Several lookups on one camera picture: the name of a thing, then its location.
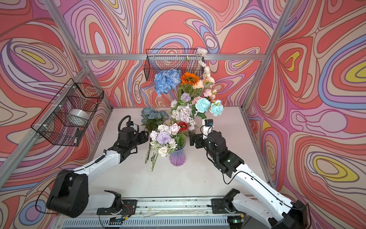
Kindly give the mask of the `white poppy flower stem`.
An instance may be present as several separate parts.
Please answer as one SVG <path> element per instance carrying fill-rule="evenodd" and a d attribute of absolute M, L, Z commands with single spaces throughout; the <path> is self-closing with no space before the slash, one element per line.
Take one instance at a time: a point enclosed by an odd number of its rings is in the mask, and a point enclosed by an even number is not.
<path fill-rule="evenodd" d="M 205 48 L 196 48 L 191 55 L 186 56 L 184 70 L 187 73 L 193 73 L 200 77 L 205 73 L 205 68 L 207 67 L 205 62 L 207 54 L 208 51 Z"/>

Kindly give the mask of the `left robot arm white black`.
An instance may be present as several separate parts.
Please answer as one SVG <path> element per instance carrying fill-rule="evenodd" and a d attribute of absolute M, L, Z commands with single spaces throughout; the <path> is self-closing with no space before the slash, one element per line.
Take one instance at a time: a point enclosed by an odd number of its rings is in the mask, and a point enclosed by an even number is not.
<path fill-rule="evenodd" d="M 131 215 L 133 210 L 124 204 L 120 193 L 105 190 L 101 194 L 90 194 L 89 186 L 104 172 L 136 154 L 138 146 L 148 139 L 149 133 L 141 131 L 130 115 L 125 116 L 118 124 L 117 140 L 99 158 L 74 170 L 64 169 L 58 173 L 46 202 L 47 209 L 71 218 L 89 210 L 104 215 L 121 215 L 127 210 Z"/>

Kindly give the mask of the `lilac white flower bunch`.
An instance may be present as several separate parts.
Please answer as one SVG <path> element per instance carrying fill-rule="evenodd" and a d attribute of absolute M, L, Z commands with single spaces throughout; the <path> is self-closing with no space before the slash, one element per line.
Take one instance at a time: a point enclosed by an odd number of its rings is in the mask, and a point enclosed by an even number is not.
<path fill-rule="evenodd" d="M 150 151 L 153 156 L 167 157 L 169 154 L 184 148 L 186 136 L 180 131 L 177 123 L 168 126 L 161 124 L 150 134 Z"/>

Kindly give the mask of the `cream pink rose stem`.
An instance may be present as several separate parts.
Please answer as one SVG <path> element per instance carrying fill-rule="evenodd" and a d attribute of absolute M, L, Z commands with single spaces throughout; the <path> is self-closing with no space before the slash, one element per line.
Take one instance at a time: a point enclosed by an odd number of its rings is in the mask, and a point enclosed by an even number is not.
<path fill-rule="evenodd" d="M 213 77 L 205 76 L 203 79 L 199 80 L 194 86 L 194 89 L 208 89 L 213 88 L 215 80 Z"/>

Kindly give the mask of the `blue hydrangea stem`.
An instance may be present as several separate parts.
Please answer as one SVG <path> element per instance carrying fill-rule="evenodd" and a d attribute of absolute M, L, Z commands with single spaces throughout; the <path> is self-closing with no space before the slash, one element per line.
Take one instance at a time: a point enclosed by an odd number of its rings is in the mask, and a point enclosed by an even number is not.
<path fill-rule="evenodd" d="M 170 69 L 160 71 L 154 76 L 155 91 L 160 97 L 162 94 L 168 94 L 181 83 L 181 70 Z"/>

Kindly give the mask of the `purple glass vase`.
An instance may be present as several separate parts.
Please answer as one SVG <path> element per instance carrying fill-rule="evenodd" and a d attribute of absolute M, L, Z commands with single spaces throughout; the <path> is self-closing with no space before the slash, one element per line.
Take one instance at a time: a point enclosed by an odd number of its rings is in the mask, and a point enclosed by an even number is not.
<path fill-rule="evenodd" d="M 170 163 L 175 166 L 179 167 L 182 166 L 186 161 L 186 155 L 184 151 L 185 144 L 181 147 L 175 150 L 173 153 L 169 155 Z"/>

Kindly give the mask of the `teal hydrangea stem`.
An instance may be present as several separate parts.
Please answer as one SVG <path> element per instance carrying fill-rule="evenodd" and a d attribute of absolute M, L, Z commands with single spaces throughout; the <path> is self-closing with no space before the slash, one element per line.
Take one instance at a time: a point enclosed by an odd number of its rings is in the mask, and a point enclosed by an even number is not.
<path fill-rule="evenodd" d="M 153 156 L 153 153 L 150 151 L 150 142 L 151 142 L 150 134 L 153 130 L 157 130 L 159 125 L 165 124 L 165 121 L 168 119 L 168 114 L 163 110 L 157 111 L 154 108 L 146 107 L 142 110 L 141 116 L 143 118 L 142 124 L 144 126 L 144 129 L 146 132 L 149 133 L 148 136 L 149 148 L 145 159 L 145 163 L 147 163 L 148 161 L 151 162 L 151 157 Z"/>

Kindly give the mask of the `dark red flower stem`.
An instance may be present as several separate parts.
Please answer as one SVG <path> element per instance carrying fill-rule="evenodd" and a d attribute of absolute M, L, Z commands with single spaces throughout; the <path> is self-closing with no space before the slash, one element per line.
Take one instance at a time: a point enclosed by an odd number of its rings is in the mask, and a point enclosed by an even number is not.
<path fill-rule="evenodd" d="M 189 129 L 189 125 L 186 122 L 179 122 L 178 126 L 180 128 L 179 132 L 184 132 Z"/>

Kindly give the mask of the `orange artificial daisy flower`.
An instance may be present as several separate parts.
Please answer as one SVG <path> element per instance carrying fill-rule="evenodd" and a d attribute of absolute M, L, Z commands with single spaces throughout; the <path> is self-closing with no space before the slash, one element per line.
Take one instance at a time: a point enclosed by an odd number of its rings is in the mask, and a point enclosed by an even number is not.
<path fill-rule="evenodd" d="M 181 83 L 178 87 L 178 98 L 180 99 L 183 93 L 187 93 L 191 98 L 198 97 L 201 91 L 201 80 L 193 73 L 184 73 L 181 78 Z"/>

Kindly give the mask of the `pale pink hydrangea bunch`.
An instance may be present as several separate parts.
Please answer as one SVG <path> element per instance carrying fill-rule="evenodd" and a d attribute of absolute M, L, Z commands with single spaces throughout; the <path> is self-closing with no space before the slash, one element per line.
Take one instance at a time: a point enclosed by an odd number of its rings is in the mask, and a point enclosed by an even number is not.
<path fill-rule="evenodd" d="M 196 121 L 194 119 L 192 104 L 181 100 L 173 100 L 171 102 L 170 110 L 172 120 L 178 124 L 179 122 L 186 122 L 189 129 L 186 131 L 194 131 L 196 128 Z"/>

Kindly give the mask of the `purple allium flower stem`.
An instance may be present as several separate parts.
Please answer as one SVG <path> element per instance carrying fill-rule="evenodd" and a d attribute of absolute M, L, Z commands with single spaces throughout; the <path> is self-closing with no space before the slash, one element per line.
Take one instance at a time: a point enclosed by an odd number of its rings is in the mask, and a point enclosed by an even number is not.
<path fill-rule="evenodd" d="M 191 101 L 191 96 L 189 93 L 183 93 L 180 97 L 181 101 L 189 103 Z"/>

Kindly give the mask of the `mint green peony stem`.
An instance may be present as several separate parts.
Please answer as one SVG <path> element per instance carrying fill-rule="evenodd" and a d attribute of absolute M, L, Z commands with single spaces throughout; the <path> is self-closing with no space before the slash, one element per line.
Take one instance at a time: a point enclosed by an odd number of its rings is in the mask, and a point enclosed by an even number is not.
<path fill-rule="evenodd" d="M 206 98 L 199 99 L 195 104 L 195 109 L 197 112 L 197 116 L 202 119 L 207 119 L 206 112 L 210 112 L 213 116 L 219 116 L 224 111 L 224 106 L 221 100 L 214 100 L 210 102 Z"/>

